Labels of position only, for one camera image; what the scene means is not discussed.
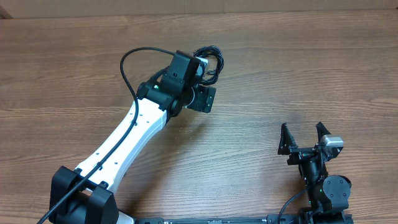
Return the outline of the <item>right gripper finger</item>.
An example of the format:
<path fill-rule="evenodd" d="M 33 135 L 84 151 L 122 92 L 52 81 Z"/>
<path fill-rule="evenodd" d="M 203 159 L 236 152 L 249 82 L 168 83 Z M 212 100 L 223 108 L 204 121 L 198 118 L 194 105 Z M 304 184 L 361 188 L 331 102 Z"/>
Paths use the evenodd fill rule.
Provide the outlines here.
<path fill-rule="evenodd" d="M 329 130 L 323 125 L 322 122 L 316 124 L 318 143 L 325 144 L 327 137 L 331 134 Z"/>
<path fill-rule="evenodd" d="M 280 131 L 280 142 L 278 148 L 278 155 L 289 155 L 296 153 L 298 145 L 295 142 L 294 137 L 291 135 L 287 123 L 283 123 Z"/>

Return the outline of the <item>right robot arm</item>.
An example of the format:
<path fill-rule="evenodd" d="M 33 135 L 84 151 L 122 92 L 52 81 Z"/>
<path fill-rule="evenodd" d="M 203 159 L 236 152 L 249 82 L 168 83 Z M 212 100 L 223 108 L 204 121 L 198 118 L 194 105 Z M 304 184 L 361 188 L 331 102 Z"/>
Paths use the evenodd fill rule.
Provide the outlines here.
<path fill-rule="evenodd" d="M 343 150 L 341 136 L 333 135 L 323 123 L 316 125 L 318 142 L 313 147 L 298 147 L 287 124 L 281 125 L 277 153 L 288 155 L 287 164 L 297 165 L 305 188 L 291 197 L 281 208 L 277 223 L 350 224 L 353 217 L 346 215 L 351 194 L 351 181 L 343 175 L 329 175 L 326 162 L 336 158 Z M 306 193 L 309 206 L 296 215 L 284 215 L 285 209 L 296 198 Z"/>

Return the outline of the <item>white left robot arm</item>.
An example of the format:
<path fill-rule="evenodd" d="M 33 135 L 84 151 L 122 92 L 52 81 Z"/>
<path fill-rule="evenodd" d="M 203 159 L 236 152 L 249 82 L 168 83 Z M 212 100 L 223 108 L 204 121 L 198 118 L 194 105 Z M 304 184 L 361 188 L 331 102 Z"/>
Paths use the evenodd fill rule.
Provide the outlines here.
<path fill-rule="evenodd" d="M 132 90 L 128 114 L 102 145 L 73 170 L 61 166 L 52 177 L 51 223 L 135 223 L 120 211 L 115 194 L 147 142 L 184 108 L 209 113 L 224 60 L 219 48 L 193 54 L 176 51 L 169 66 Z"/>

